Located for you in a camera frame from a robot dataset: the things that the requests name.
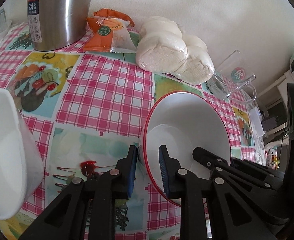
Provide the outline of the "strawberry pattern bowl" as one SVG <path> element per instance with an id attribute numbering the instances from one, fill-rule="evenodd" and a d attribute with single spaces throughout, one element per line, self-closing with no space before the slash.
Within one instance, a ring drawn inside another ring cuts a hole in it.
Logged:
<path id="1" fill-rule="evenodd" d="M 191 92 L 170 92 L 151 108 L 141 132 L 138 157 L 151 185 L 165 196 L 159 164 L 159 148 L 199 178 L 209 179 L 210 169 L 193 159 L 197 147 L 215 154 L 228 164 L 231 144 L 218 112 L 204 98 Z"/>

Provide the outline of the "white square bowl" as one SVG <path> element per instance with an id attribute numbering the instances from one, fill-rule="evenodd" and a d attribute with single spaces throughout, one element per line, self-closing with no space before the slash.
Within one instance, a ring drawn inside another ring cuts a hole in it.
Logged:
<path id="1" fill-rule="evenodd" d="M 41 184 L 44 164 L 10 92 L 0 89 L 0 220 L 18 213 Z"/>

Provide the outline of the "colourful candy roll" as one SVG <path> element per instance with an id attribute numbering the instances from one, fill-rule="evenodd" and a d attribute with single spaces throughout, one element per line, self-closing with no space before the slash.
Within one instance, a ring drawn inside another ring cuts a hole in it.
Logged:
<path id="1" fill-rule="evenodd" d="M 276 147 L 269 149 L 266 155 L 266 166 L 268 168 L 277 170 L 279 166 L 278 150 Z"/>

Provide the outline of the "black charger adapter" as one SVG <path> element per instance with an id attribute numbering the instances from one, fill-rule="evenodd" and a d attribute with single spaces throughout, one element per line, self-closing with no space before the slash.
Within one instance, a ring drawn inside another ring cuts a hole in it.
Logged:
<path id="1" fill-rule="evenodd" d="M 274 128 L 278 127 L 278 117 L 277 116 L 268 116 L 263 118 L 261 121 L 262 128 L 265 132 L 268 132 Z"/>

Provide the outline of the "white power strip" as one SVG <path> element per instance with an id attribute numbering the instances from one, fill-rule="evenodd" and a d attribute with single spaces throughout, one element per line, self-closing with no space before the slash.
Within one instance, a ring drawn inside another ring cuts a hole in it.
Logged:
<path id="1" fill-rule="evenodd" d="M 255 131 L 258 137 L 264 136 L 265 132 L 262 126 L 262 118 L 258 107 L 254 107 L 249 111 L 251 123 L 255 126 Z"/>

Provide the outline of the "clear glass mug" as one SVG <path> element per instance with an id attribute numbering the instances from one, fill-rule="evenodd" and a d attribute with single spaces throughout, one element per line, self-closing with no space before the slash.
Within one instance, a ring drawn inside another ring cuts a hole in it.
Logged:
<path id="1" fill-rule="evenodd" d="M 206 82 L 208 89 L 221 100 L 231 100 L 238 104 L 247 105 L 256 99 L 256 89 L 252 82 L 256 79 L 253 72 L 245 70 L 245 61 L 239 50 L 232 52 L 215 70 L 214 75 Z M 251 90 L 249 99 L 238 99 L 244 89 Z"/>

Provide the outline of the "checkered picture tablecloth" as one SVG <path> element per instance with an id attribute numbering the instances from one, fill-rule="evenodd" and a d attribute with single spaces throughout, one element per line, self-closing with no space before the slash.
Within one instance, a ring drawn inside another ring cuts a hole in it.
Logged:
<path id="1" fill-rule="evenodd" d="M 33 50 L 28 25 L 15 25 L 0 42 L 0 88 L 8 89 L 37 142 L 46 174 L 11 219 L 0 220 L 7 239 L 18 239 L 59 194 L 80 176 L 79 165 L 96 161 L 107 170 L 137 145 L 153 104 L 173 91 L 195 93 L 222 118 L 231 155 L 264 164 L 262 139 L 249 122 L 248 107 L 214 97 L 168 75 L 144 72 L 133 54 L 85 53 L 88 31 L 78 42 L 53 52 Z"/>

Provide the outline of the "bag of white buns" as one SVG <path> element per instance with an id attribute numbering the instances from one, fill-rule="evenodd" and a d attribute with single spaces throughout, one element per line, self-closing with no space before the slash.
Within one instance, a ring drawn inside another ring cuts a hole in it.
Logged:
<path id="1" fill-rule="evenodd" d="M 170 74 L 191 85 L 208 81 L 215 72 L 205 42 L 162 16 L 144 19 L 136 64 L 147 72 Z"/>

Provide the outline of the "orange snack packet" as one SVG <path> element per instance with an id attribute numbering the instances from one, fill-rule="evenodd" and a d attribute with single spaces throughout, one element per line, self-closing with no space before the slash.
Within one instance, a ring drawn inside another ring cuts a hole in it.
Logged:
<path id="1" fill-rule="evenodd" d="M 84 51 L 136 52 L 136 46 L 128 31 L 135 26 L 135 23 L 127 14 L 112 9 L 100 9 L 93 13 L 93 17 L 86 18 L 86 21 L 93 36 L 82 47 Z"/>

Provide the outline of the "stainless thermos jug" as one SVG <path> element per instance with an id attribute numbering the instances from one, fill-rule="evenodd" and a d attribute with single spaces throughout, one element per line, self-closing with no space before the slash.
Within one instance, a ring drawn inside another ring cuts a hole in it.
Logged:
<path id="1" fill-rule="evenodd" d="M 86 33 L 91 0 L 27 0 L 33 48 L 52 51 L 80 40 Z"/>

